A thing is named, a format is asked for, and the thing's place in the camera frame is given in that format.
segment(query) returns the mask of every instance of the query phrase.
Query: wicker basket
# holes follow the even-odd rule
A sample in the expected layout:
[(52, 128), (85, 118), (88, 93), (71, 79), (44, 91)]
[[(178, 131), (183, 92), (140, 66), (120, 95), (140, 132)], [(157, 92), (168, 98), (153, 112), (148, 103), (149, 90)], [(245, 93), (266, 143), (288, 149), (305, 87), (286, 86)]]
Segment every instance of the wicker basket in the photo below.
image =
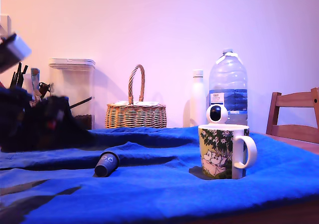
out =
[(108, 104), (105, 117), (105, 128), (117, 127), (153, 127), (165, 128), (167, 125), (165, 105), (134, 105), (133, 104), (133, 78), (140, 68), (142, 73), (142, 87), (139, 101), (144, 100), (145, 72), (142, 65), (137, 65), (130, 76), (129, 104)]

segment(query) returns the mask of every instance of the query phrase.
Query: water bottle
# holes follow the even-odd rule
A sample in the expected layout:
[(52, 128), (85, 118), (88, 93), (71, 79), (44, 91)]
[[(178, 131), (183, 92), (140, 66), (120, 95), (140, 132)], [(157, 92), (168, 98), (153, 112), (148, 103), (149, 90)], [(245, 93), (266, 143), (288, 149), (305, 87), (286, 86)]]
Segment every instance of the water bottle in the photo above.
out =
[(225, 105), (226, 123), (247, 125), (247, 72), (233, 49), (223, 50), (209, 75), (210, 105)]
[(207, 124), (203, 70), (193, 70), (193, 85), (190, 97), (190, 126), (202, 124)]

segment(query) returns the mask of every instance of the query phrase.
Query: camera lens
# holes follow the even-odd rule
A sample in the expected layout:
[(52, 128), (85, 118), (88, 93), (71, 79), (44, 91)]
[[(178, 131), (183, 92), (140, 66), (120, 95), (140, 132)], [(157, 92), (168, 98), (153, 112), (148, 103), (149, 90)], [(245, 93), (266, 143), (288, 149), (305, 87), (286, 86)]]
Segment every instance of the camera lens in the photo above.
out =
[(221, 118), (221, 108), (220, 106), (213, 106), (210, 108), (210, 118), (212, 121), (219, 121)]

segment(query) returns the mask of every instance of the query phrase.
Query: wooden table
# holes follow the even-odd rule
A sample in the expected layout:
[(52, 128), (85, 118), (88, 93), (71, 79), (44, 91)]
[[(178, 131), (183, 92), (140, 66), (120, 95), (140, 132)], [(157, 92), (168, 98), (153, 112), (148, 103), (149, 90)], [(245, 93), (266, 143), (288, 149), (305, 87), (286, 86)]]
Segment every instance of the wooden table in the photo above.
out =
[[(319, 155), (319, 144), (266, 135)], [(319, 200), (266, 209), (232, 214), (212, 220), (198, 220), (188, 224), (317, 224), (319, 223)]]
[(276, 136), (267, 135), (267, 134), (266, 134), (266, 136), (319, 155), (319, 144), (317, 144), (317, 143), (309, 143), (309, 142), (299, 141), (299, 140), (290, 139), (290, 138), (276, 137)]

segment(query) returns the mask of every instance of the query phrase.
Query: cartoon illustration on mug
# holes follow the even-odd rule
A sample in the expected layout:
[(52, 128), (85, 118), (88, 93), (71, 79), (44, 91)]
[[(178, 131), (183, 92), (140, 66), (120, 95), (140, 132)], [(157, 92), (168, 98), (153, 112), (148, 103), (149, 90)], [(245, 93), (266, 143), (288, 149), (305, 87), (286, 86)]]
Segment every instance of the cartoon illustration on mug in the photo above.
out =
[(202, 160), (202, 165), (207, 173), (216, 176), (217, 174), (226, 171), (226, 167), (223, 166), (226, 161), (226, 157), (207, 151)]
[(233, 154), (233, 132), (207, 129), (201, 132), (206, 146), (210, 146), (202, 159), (203, 170), (213, 177), (230, 175)]

